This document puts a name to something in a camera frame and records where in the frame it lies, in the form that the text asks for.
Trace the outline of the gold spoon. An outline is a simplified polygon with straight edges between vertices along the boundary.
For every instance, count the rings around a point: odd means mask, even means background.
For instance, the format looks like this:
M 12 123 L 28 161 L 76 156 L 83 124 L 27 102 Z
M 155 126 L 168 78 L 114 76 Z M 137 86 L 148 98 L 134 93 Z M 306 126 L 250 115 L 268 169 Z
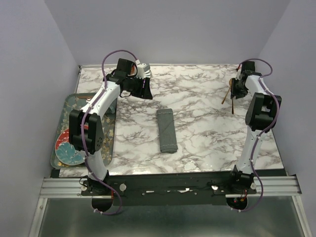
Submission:
M 228 94 L 231 93 L 232 88 L 233 88 L 233 80 L 234 80 L 234 78 L 231 78 L 231 79 L 229 80 L 229 89 L 228 89 L 228 91 L 226 92 L 226 94 L 225 94 L 225 96 L 224 96 L 224 98 L 223 98 L 221 104 L 224 104 L 224 102 L 225 102 L 225 100 L 226 100 Z

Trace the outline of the grey cloth napkin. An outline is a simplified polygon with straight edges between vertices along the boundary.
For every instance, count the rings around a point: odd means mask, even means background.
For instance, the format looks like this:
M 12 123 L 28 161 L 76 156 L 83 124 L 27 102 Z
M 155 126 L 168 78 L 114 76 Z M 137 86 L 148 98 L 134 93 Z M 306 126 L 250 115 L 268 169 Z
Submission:
M 173 110 L 157 110 L 159 148 L 161 153 L 176 153 L 178 150 Z

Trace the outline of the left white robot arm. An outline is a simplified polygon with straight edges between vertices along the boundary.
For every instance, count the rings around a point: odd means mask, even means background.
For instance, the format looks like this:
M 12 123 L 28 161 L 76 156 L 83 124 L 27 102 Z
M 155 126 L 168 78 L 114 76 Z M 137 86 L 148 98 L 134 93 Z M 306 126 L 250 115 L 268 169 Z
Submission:
M 108 171 L 101 154 L 104 140 L 102 118 L 124 91 L 151 100 L 151 76 L 149 64 L 120 58 L 117 67 L 104 76 L 101 87 L 90 102 L 69 114 L 69 143 L 83 154 L 88 176 L 95 180 L 92 188 L 99 195 L 106 194 L 110 187 L 105 180 Z

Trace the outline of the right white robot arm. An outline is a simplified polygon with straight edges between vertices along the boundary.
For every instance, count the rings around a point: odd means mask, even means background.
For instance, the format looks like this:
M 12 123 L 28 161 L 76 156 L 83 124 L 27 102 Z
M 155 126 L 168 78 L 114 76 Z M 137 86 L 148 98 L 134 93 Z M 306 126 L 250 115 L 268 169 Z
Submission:
M 269 66 L 268 74 L 256 71 L 257 60 Z M 274 95 L 264 83 L 264 78 L 273 72 L 268 62 L 251 58 L 241 62 L 236 71 L 237 77 L 230 80 L 230 98 L 237 100 L 251 94 L 252 100 L 245 115 L 247 135 L 244 147 L 232 171 L 232 178 L 227 181 L 228 190 L 234 194 L 250 189 L 254 178 L 259 177 L 255 163 L 267 133 L 277 122 L 282 102 L 282 98 Z

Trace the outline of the red and black cup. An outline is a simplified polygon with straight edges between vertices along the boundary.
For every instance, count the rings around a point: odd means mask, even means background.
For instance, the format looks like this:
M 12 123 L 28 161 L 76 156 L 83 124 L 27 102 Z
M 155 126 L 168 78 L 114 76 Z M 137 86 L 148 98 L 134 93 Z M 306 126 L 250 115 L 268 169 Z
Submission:
M 132 68 L 131 68 L 131 75 L 133 76 L 133 75 L 136 75 L 137 74 L 137 67 L 136 67 L 136 65 L 134 64 L 133 66 L 132 66 Z

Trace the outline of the green floral tray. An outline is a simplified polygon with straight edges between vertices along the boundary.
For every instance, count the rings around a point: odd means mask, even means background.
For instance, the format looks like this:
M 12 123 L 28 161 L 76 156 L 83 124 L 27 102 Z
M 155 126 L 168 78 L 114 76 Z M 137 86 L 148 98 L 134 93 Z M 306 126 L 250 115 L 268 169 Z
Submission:
M 73 109 L 79 110 L 84 107 L 90 99 L 94 96 L 94 93 L 78 93 L 69 95 L 63 105 L 63 109 L 61 112 L 59 125 L 57 128 L 57 133 L 55 137 L 55 142 L 57 137 L 61 134 L 61 132 L 67 128 L 69 128 L 69 115 Z M 116 124 L 116 104 L 111 105 L 110 109 L 107 110 L 105 115 L 102 118 L 102 128 L 104 132 L 104 140 L 101 148 L 102 160 L 104 165 L 109 165 L 113 158 L 113 148 L 114 148 L 114 134 L 115 134 L 115 124 Z M 50 164 L 53 168 L 60 169 L 63 167 L 81 167 L 84 166 L 84 163 L 81 165 L 69 166 L 61 163 L 53 148 Z

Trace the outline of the red and blue plate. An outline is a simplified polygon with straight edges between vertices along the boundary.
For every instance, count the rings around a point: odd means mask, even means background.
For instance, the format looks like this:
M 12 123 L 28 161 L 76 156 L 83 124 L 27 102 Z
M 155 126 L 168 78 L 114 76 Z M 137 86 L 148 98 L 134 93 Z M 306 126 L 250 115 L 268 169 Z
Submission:
M 84 163 L 84 157 L 69 142 L 69 129 L 65 129 L 57 137 L 55 142 L 55 154 L 58 160 L 64 165 L 75 166 Z

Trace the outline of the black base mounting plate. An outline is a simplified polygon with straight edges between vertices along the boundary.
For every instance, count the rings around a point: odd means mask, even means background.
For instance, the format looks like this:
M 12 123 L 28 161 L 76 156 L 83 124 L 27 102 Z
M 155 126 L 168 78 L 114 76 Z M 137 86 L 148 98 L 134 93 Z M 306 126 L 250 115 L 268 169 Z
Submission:
M 255 194 L 254 176 L 235 171 L 107 175 L 105 185 L 87 179 L 83 196 L 110 198 L 116 206 L 226 205 L 227 196 Z

